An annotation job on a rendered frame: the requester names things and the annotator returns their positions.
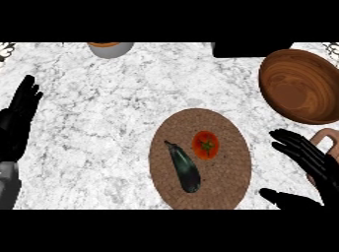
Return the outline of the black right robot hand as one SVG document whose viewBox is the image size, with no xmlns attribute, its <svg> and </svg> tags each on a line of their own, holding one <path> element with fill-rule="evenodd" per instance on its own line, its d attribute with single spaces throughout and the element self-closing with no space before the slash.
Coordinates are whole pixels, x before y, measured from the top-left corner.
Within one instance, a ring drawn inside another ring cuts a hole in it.
<svg viewBox="0 0 339 252">
<path fill-rule="evenodd" d="M 323 204 L 313 199 L 279 192 L 270 188 L 259 190 L 261 196 L 282 210 L 330 210 L 339 211 L 339 162 L 324 154 L 310 140 L 293 131 L 277 129 L 270 132 L 276 142 L 273 147 L 296 162 L 313 177 Z"/>
</svg>

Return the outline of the brown wooden bowl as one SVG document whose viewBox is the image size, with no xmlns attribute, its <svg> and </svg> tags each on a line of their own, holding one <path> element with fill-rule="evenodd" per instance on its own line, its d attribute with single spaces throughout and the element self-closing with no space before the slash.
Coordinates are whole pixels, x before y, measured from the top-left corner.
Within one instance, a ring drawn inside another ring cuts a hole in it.
<svg viewBox="0 0 339 252">
<path fill-rule="evenodd" d="M 317 54 L 301 49 L 273 52 L 261 64 L 259 88 L 273 109 L 292 121 L 339 121 L 339 70 Z"/>
</svg>

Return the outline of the brown woven round placemat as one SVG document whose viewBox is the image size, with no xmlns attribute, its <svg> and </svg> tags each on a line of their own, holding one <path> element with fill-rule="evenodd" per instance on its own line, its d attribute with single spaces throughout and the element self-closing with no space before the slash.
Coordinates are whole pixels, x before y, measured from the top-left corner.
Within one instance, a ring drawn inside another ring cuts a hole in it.
<svg viewBox="0 0 339 252">
<path fill-rule="evenodd" d="M 193 149 L 196 135 L 210 131 L 219 143 L 212 159 L 200 159 Z M 187 193 L 165 142 L 176 144 L 194 161 L 202 187 Z M 252 158 L 246 140 L 231 121 L 215 111 L 191 108 L 175 113 L 156 132 L 150 149 L 150 172 L 160 196 L 173 209 L 233 210 L 250 184 Z"/>
</svg>

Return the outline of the red tomato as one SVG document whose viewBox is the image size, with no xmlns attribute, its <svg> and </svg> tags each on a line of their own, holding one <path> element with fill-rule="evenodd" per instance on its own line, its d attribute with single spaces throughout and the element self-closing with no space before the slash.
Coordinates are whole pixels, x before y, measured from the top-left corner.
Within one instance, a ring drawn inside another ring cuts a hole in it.
<svg viewBox="0 0 339 252">
<path fill-rule="evenodd" d="M 193 139 L 193 150 L 200 159 L 213 159 L 219 150 L 219 140 L 213 132 L 200 131 Z"/>
</svg>

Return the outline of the grey pot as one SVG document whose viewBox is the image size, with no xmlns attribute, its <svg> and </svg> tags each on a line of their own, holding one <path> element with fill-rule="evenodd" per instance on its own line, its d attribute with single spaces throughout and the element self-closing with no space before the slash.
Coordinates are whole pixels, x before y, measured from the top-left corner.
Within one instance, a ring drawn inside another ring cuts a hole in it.
<svg viewBox="0 0 339 252">
<path fill-rule="evenodd" d="M 89 42 L 95 55 L 105 59 L 119 58 L 128 54 L 133 47 L 132 42 Z"/>
</svg>

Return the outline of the dark green eggplant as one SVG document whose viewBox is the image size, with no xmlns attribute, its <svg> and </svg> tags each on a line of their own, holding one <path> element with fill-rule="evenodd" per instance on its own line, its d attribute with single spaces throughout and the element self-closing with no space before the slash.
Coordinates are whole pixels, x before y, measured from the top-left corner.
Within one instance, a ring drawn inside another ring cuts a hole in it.
<svg viewBox="0 0 339 252">
<path fill-rule="evenodd" d="M 202 188 L 202 175 L 196 163 L 178 144 L 169 141 L 165 144 L 170 152 L 182 189 L 187 193 L 196 193 Z"/>
</svg>

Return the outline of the black appliance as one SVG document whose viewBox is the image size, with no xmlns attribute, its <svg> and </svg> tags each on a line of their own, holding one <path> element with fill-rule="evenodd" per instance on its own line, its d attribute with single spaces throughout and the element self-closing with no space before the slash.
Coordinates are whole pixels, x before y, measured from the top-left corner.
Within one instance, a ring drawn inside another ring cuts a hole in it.
<svg viewBox="0 0 339 252">
<path fill-rule="evenodd" d="M 289 49 L 289 42 L 213 42 L 212 55 L 215 58 L 267 57 L 273 52 Z"/>
</svg>

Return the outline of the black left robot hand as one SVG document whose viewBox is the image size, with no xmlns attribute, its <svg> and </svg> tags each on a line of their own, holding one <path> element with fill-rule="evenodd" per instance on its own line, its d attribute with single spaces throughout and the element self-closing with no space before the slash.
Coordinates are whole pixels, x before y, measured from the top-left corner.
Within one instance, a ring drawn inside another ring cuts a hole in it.
<svg viewBox="0 0 339 252">
<path fill-rule="evenodd" d="M 36 77 L 28 75 L 19 84 L 9 107 L 0 110 L 0 162 L 18 161 L 24 156 L 42 98 Z"/>
</svg>

